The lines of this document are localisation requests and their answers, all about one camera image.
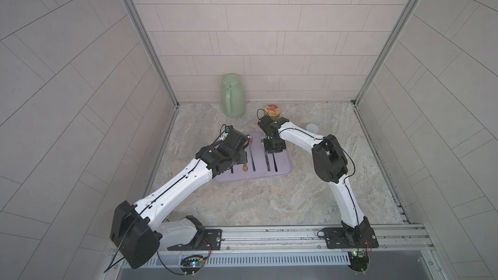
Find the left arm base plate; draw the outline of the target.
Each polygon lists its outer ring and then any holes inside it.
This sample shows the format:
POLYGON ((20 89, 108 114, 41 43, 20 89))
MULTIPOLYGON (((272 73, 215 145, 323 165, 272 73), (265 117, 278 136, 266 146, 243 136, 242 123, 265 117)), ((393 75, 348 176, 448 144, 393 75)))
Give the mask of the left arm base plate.
POLYGON ((220 250, 223 230, 205 229, 197 233, 189 244, 178 244, 167 248, 168 251, 207 251, 220 250))

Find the iridescent rainbow spoon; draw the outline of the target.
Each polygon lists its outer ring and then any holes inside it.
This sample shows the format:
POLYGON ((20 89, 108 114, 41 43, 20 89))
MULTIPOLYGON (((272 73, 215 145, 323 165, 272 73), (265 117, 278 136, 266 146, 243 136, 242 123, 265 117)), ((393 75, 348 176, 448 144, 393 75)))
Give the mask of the iridescent rainbow spoon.
POLYGON ((249 138, 248 147, 249 147, 250 159, 251 159, 251 164, 252 164, 252 171, 255 172, 256 168, 255 168, 255 162, 254 162, 254 157, 253 157, 253 152, 252 152, 252 143, 254 140, 253 140, 253 137, 251 135, 249 135, 248 138, 249 138))

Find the lilac plastic tray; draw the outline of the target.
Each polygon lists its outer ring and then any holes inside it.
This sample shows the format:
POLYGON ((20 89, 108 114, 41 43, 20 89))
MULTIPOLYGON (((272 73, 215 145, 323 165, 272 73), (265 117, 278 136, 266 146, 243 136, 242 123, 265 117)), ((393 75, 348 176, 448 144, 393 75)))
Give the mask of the lilac plastic tray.
POLYGON ((293 168, 287 150, 275 154, 276 163, 278 165, 278 172, 275 172, 272 154, 268 154, 268 159, 271 166, 271 172, 268 172, 265 163, 264 147, 261 142, 261 137, 263 136, 263 133, 249 132, 248 135, 251 135, 254 140, 252 143, 252 152, 253 152, 256 171, 255 172, 252 171, 249 148, 247 148, 246 153, 248 159, 247 162, 248 171, 247 172, 243 171, 243 165, 236 165, 233 167, 234 171, 233 174, 231 173, 231 170, 228 170, 220 174, 219 176, 216 176, 214 178, 216 182, 223 184, 235 181, 268 178, 273 176, 285 176, 292 172, 293 168))

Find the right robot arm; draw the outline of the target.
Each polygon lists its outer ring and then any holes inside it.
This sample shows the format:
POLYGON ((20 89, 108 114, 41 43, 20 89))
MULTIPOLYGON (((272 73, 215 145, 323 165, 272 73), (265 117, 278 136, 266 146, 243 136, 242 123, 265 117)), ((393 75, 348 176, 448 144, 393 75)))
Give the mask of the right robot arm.
POLYGON ((258 126, 267 136, 268 150, 281 152, 288 141, 312 155, 316 175, 331 188, 341 212, 342 239, 351 248, 378 248, 376 234, 352 191, 348 159, 337 138, 321 136, 298 127, 286 118, 264 116, 258 126))

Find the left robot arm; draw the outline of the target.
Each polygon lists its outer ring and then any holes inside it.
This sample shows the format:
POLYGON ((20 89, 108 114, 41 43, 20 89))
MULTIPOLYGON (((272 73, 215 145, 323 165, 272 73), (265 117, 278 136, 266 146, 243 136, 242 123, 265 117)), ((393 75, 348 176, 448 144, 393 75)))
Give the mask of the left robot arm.
POLYGON ((191 193, 233 166, 247 162, 246 148, 252 139, 231 126, 226 127, 176 176, 155 192, 131 204, 120 203, 114 211, 110 240, 133 269, 142 267, 161 248, 199 250, 205 227, 194 216, 160 226, 168 215, 191 193))

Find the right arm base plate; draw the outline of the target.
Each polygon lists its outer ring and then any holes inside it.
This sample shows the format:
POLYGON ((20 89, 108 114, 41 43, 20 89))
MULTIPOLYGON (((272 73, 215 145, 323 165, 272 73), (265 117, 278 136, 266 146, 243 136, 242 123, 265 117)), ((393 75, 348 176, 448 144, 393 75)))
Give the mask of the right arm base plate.
POLYGON ((378 248, 376 234, 371 227, 366 229, 323 228, 317 236, 324 239, 328 249, 378 248))

